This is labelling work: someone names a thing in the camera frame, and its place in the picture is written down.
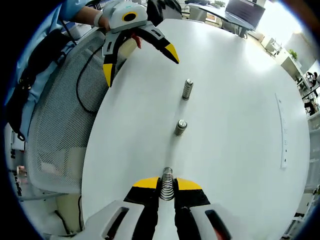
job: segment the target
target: black strap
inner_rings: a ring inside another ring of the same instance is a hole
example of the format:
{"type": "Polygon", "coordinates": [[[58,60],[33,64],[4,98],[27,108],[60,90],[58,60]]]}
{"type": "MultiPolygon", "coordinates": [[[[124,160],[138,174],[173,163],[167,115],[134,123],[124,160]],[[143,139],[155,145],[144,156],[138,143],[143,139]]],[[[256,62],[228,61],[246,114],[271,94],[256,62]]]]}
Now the black strap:
{"type": "Polygon", "coordinates": [[[22,141],[25,140],[25,136],[20,132],[22,110],[28,100],[29,90],[39,73],[46,70],[53,61],[57,63],[62,55],[66,56],[61,51],[70,40],[70,37],[55,29],[35,47],[29,57],[27,67],[22,72],[19,83],[5,106],[6,120],[22,141]]]}

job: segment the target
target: black cable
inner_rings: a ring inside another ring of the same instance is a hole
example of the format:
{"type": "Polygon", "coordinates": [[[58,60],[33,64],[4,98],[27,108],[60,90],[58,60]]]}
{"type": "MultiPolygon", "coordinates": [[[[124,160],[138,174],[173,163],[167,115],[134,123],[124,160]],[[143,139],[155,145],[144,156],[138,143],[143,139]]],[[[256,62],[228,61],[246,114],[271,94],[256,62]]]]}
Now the black cable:
{"type": "Polygon", "coordinates": [[[79,220],[80,232],[82,232],[83,228],[82,228],[82,223],[81,223],[81,207],[80,207],[80,200],[81,200],[81,195],[79,196],[79,199],[78,199],[78,210],[79,210],[78,220],[79,220]]]}
{"type": "Polygon", "coordinates": [[[95,51],[91,54],[91,56],[88,58],[88,60],[86,61],[85,65],[84,65],[83,68],[81,69],[81,72],[80,72],[80,74],[79,74],[79,76],[78,76],[78,79],[76,80],[76,87],[75,87],[76,98],[78,99],[81,107],[82,107],[87,113],[89,113],[89,114],[97,114],[98,110],[97,110],[97,111],[91,111],[91,110],[87,109],[87,108],[85,107],[85,105],[82,103],[82,101],[80,100],[79,91],[78,91],[79,81],[80,81],[80,78],[81,78],[82,74],[83,74],[84,71],[86,70],[89,62],[90,62],[91,59],[93,58],[93,56],[94,56],[102,47],[103,47],[103,44],[102,44],[100,47],[98,47],[98,49],[95,50],[95,51]]]}
{"type": "Polygon", "coordinates": [[[69,234],[70,234],[70,231],[69,231],[69,229],[68,229],[68,227],[67,227],[67,224],[66,224],[64,218],[60,215],[60,213],[58,212],[58,210],[55,210],[54,213],[61,219],[62,224],[63,224],[63,227],[64,227],[64,230],[65,230],[66,234],[69,235],[69,234]]]}
{"type": "Polygon", "coordinates": [[[72,37],[72,35],[71,35],[69,29],[67,28],[65,22],[64,22],[60,17],[59,17],[59,21],[61,22],[62,26],[64,27],[64,29],[65,29],[66,32],[68,33],[68,35],[69,35],[69,37],[71,38],[71,41],[73,42],[73,44],[77,46],[77,43],[76,43],[75,39],[72,37]]]}

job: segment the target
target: monitor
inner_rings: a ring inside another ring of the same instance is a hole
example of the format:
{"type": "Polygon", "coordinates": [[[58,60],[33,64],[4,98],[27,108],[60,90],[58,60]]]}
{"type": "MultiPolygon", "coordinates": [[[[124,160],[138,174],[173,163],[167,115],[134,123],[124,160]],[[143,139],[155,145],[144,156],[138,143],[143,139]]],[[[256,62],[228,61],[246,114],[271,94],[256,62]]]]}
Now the monitor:
{"type": "Polygon", "coordinates": [[[256,28],[265,12],[265,8],[248,0],[230,0],[225,11],[243,19],[256,28]]]}

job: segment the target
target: mesh chair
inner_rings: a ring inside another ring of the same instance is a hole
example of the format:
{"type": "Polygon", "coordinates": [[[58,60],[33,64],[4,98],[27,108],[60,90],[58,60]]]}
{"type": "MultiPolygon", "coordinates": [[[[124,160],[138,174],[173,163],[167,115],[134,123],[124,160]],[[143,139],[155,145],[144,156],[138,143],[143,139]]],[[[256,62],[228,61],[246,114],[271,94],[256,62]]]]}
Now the mesh chair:
{"type": "MultiPolygon", "coordinates": [[[[56,193],[80,193],[85,152],[95,115],[86,112],[76,96],[77,78],[91,54],[105,40],[96,31],[67,55],[53,73],[37,103],[26,145],[26,166],[30,182],[56,193]]],[[[83,105],[97,111],[108,90],[98,51],[78,84],[83,105]]]]}
{"type": "Polygon", "coordinates": [[[310,162],[305,189],[314,190],[320,184],[320,129],[310,131],[310,162]]]}

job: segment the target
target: white table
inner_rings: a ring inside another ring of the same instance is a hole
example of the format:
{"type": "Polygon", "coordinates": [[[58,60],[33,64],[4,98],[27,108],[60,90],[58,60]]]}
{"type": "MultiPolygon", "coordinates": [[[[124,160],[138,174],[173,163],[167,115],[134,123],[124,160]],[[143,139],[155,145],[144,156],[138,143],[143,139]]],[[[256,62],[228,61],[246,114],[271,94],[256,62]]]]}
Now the white table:
{"type": "MultiPolygon", "coordinates": [[[[203,187],[211,203],[239,216],[253,239],[280,239],[302,197],[309,130],[291,77],[257,46],[203,23],[166,19],[158,26],[180,64],[145,41],[116,76],[96,116],[82,176],[84,221],[138,180],[175,177],[203,187]],[[188,101],[184,82],[194,81],[188,101]],[[288,127],[287,168],[275,93],[288,127]],[[188,127],[173,135],[177,120],[188,127]]],[[[155,240],[178,239],[173,201],[160,201],[155,240]]]]}

